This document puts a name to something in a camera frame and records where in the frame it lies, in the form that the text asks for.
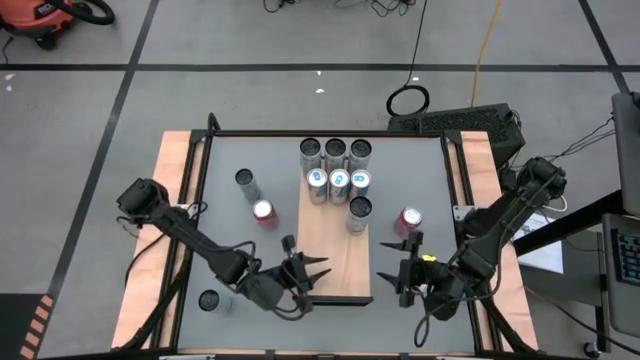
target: shop vacuum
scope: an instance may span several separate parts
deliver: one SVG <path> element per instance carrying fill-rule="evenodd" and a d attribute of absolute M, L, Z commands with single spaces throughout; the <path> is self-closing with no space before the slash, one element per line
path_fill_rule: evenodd
<path fill-rule="evenodd" d="M 56 47 L 56 37 L 79 19 L 95 25 L 109 25 L 115 20 L 113 10 L 102 0 L 0 0 L 0 29 L 13 36 L 36 41 L 42 49 Z M 104 12 L 94 16 L 91 3 Z"/>

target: can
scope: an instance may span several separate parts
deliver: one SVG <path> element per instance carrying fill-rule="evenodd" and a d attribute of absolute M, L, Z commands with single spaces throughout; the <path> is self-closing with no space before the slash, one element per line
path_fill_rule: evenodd
<path fill-rule="evenodd" d="M 340 139 L 331 139 L 324 145 L 324 167 L 327 173 L 335 169 L 344 169 L 344 162 L 347 160 L 347 145 Z"/>
<path fill-rule="evenodd" d="M 309 198 L 311 203 L 322 204 L 327 201 L 327 173 L 322 169 L 313 169 L 307 174 Z"/>
<path fill-rule="evenodd" d="M 273 229 L 278 226 L 278 214 L 269 200 L 259 200 L 253 204 L 253 216 L 265 229 Z"/>
<path fill-rule="evenodd" d="M 422 213 L 416 208 L 406 207 L 402 209 L 400 215 L 393 225 L 393 230 L 403 239 L 409 236 L 409 233 L 415 231 L 422 223 Z"/>
<path fill-rule="evenodd" d="M 216 313 L 227 314 L 233 307 L 233 299 L 231 296 L 220 294 L 215 290 L 205 290 L 198 298 L 198 306 L 200 310 Z"/>
<path fill-rule="evenodd" d="M 349 173 L 344 169 L 336 169 L 329 175 L 329 201 L 342 204 L 349 195 Z"/>
<path fill-rule="evenodd" d="M 349 203 L 347 230 L 352 234 L 360 234 L 367 228 L 371 214 L 371 201 L 364 196 L 355 197 Z"/>
<path fill-rule="evenodd" d="M 349 172 L 366 170 L 371 156 L 371 144 L 364 139 L 357 139 L 351 143 L 349 154 Z"/>
<path fill-rule="evenodd" d="M 258 187 L 258 183 L 256 183 L 256 179 L 253 177 L 251 170 L 238 170 L 236 173 L 236 183 L 240 186 L 240 190 L 242 190 L 244 197 L 251 204 L 262 199 L 262 190 Z"/>
<path fill-rule="evenodd" d="M 300 166 L 302 173 L 308 174 L 312 169 L 322 167 L 320 142 L 314 138 L 306 138 L 300 142 Z"/>
<path fill-rule="evenodd" d="M 358 196 L 367 196 L 369 184 L 371 184 L 371 174 L 369 174 L 367 170 L 356 170 L 351 173 L 349 199 L 355 199 Z"/>

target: gray floor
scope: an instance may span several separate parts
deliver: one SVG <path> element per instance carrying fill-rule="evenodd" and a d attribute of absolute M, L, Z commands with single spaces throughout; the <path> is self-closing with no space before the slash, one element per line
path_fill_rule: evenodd
<path fill-rule="evenodd" d="M 149 4 L 155 1 L 109 0 L 117 24 L 79 23 L 52 52 L 16 39 L 7 49 L 10 63 L 127 64 Z M 392 14 L 380 19 L 367 6 L 337 10 L 331 4 L 330 0 L 303 0 L 267 14 L 259 0 L 159 0 L 139 62 L 410 61 L 419 7 L 404 17 Z M 417 63 L 474 64 L 493 4 L 429 1 Z M 632 25 L 640 3 L 591 0 L 589 4 L 617 62 L 640 65 L 637 27 Z M 0 44 L 6 36 L 0 33 Z M 484 63 L 605 65 L 606 61 L 577 0 L 504 0 Z M 308 71 L 138 71 L 121 113 L 116 111 L 113 118 L 121 82 L 130 79 L 120 71 L 124 67 L 82 72 L 44 69 L 0 67 L 0 165 L 5 169 L 0 174 L 1 292 L 47 291 L 105 125 L 112 120 L 117 127 L 41 357 L 108 350 L 134 246 L 134 240 L 115 223 L 115 199 L 136 177 L 151 175 L 163 131 L 203 127 L 209 111 L 227 129 L 384 129 L 386 98 L 407 77 L 405 71 L 316 71 L 313 67 Z M 472 72 L 417 72 L 414 77 L 415 83 L 431 92 L 430 110 L 468 106 Z M 631 89 L 640 89 L 640 74 L 624 77 Z M 604 123 L 610 116 L 610 96 L 617 91 L 608 72 L 483 72 L 476 104 L 507 102 L 519 111 L 527 140 L 516 161 L 520 164 L 534 155 L 561 152 Z M 399 98 L 398 111 L 415 108 L 419 99 L 414 95 Z M 569 211 L 619 186 L 613 138 L 558 163 L 568 174 Z M 563 305 L 593 323 L 592 309 Z M 535 298 L 530 298 L 530 306 L 543 350 L 579 356 L 581 343 L 593 339 L 558 316 L 553 307 Z M 617 337 L 640 347 L 638 339 Z M 609 358 L 630 359 L 631 355 L 614 349 Z"/>

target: black box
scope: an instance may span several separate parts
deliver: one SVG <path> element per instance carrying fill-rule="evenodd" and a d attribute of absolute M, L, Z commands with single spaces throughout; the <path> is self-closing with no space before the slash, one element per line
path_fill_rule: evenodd
<path fill-rule="evenodd" d="M 504 103 L 396 116 L 389 119 L 387 129 L 415 133 L 444 130 L 486 131 L 489 134 L 496 168 L 505 164 L 525 144 L 509 105 Z"/>

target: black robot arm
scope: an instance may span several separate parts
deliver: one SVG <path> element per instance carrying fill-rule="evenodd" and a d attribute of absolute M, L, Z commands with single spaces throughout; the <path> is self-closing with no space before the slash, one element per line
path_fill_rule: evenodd
<path fill-rule="evenodd" d="M 470 300 L 487 300 L 485 306 L 495 310 L 491 297 L 497 288 L 491 292 L 484 289 L 500 263 L 502 248 L 537 209 L 564 193 L 564 177 L 561 168 L 544 158 L 530 159 L 520 171 L 513 190 L 489 208 L 469 212 L 456 224 L 458 237 L 465 241 L 448 262 L 418 257 L 423 234 L 416 232 L 399 244 L 382 243 L 410 255 L 400 261 L 398 276 L 378 274 L 394 286 L 401 307 L 412 306 L 415 296 L 420 295 L 427 317 L 433 315 L 446 321 L 456 313 L 461 301 Z M 426 295 L 421 286 L 426 286 Z M 508 326 L 506 321 L 498 323 Z M 508 328 L 501 330 L 512 333 Z"/>
<path fill-rule="evenodd" d="M 209 264 L 216 278 L 235 293 L 239 293 L 268 311 L 277 309 L 285 289 L 296 289 L 294 299 L 302 313 L 311 305 L 305 294 L 329 270 L 309 276 L 305 265 L 325 261 L 294 252 L 295 239 L 282 239 L 287 254 L 279 266 L 260 271 L 261 260 L 255 257 L 255 244 L 245 242 L 237 246 L 221 246 L 200 232 L 187 210 L 172 207 L 167 190 L 151 179 L 136 180 L 117 200 L 119 209 L 131 223 L 141 226 L 153 224 L 165 235 L 184 243 Z M 247 253 L 240 246 L 251 245 Z"/>

